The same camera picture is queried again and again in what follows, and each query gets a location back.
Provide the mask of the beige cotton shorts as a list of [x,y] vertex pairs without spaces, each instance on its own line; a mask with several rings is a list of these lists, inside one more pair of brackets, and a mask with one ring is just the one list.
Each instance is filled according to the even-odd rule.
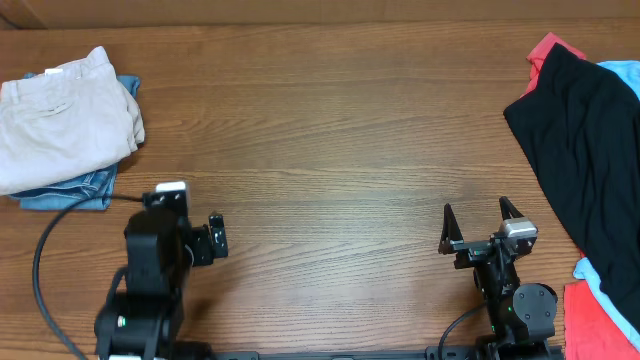
[[108,167],[144,141],[139,105],[101,46],[1,86],[3,195]]

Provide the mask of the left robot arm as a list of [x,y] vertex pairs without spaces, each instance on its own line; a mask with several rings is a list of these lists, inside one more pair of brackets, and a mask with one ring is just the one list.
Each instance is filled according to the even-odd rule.
[[169,209],[150,208],[129,219],[124,235],[128,264],[114,275],[94,324],[98,358],[212,359],[209,344],[177,335],[191,269],[228,256],[223,217],[194,227]]

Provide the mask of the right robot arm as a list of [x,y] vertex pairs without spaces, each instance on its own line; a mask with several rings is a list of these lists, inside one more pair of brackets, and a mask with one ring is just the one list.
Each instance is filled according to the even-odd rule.
[[[474,283],[483,302],[454,320],[443,332],[438,345],[425,351],[433,359],[562,359],[560,346],[551,346],[555,335],[558,296],[542,283],[523,284],[515,262],[530,254],[538,238],[538,228],[511,201],[499,199],[502,222],[483,241],[467,242],[461,233],[452,206],[444,206],[443,227],[438,252],[455,256],[454,267],[473,270]],[[480,336],[470,346],[447,347],[449,334],[463,321],[485,310],[491,333]]]

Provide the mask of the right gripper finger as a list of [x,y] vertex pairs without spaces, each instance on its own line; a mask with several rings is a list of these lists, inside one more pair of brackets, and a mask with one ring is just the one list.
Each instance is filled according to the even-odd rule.
[[522,218],[523,214],[513,205],[507,196],[499,198],[501,216],[503,220]]
[[449,203],[444,206],[443,228],[440,245],[454,245],[464,242],[463,235],[457,223],[453,209]]

